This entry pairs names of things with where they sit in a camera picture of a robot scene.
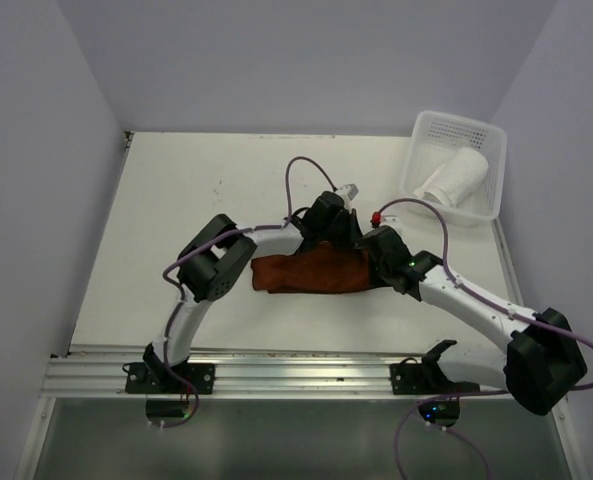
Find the brown towel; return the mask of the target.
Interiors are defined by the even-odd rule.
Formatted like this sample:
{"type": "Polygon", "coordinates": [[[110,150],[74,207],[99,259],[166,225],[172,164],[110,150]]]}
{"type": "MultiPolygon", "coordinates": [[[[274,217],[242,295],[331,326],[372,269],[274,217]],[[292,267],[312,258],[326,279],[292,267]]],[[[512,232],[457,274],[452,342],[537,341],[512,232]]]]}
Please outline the brown towel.
{"type": "Polygon", "coordinates": [[[308,252],[252,260],[252,287],[270,294],[364,292],[381,286],[371,267],[366,250],[341,249],[323,242],[308,252]]]}

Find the white towel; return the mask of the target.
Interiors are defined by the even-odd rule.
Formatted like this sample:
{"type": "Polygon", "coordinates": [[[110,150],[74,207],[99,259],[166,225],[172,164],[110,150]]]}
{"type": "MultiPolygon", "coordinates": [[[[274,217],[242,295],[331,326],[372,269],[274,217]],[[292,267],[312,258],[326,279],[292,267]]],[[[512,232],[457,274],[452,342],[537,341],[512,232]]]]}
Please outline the white towel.
{"type": "Polygon", "coordinates": [[[455,208],[480,186],[488,169],[489,163],[479,151],[461,147],[416,188],[413,195],[455,208]]]}

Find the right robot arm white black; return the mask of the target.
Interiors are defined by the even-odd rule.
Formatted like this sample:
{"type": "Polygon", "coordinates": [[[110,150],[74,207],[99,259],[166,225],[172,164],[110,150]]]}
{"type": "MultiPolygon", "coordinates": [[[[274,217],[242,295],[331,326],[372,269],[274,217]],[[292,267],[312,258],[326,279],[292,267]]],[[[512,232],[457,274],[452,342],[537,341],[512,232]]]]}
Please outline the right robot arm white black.
{"type": "Polygon", "coordinates": [[[478,349],[443,340],[417,363],[390,367],[396,394],[478,393],[493,387],[529,412],[543,416],[586,375],[587,365],[564,315],[505,302],[451,272],[440,257],[412,254],[389,226],[366,234],[361,244],[386,285],[437,307],[487,338],[478,349]]]}

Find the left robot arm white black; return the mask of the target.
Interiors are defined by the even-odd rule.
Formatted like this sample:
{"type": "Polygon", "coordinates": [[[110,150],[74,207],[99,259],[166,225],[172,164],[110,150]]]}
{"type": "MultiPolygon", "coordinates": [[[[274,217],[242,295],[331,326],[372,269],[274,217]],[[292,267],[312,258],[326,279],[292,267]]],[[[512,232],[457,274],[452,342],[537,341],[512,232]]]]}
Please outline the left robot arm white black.
{"type": "Polygon", "coordinates": [[[269,293],[341,294],[364,291],[369,272],[362,233],[351,202],[353,184],[319,195],[302,216],[279,225],[243,227],[215,216],[167,268],[179,290],[160,337],[143,360],[148,379],[165,393],[195,385],[187,371],[191,345],[207,310],[235,285],[245,268],[252,286],[269,293]]]}

